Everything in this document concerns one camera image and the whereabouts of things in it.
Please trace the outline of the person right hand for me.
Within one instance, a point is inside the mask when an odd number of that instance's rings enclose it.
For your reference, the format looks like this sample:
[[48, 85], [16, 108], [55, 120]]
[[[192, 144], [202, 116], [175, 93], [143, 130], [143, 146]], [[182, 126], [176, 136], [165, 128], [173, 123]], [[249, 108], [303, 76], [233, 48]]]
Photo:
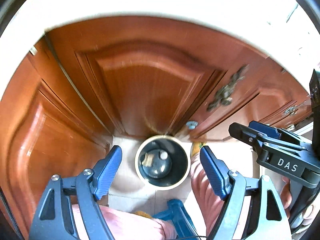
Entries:
[[319, 239], [319, 186], [314, 189], [283, 177], [280, 194], [293, 239]]

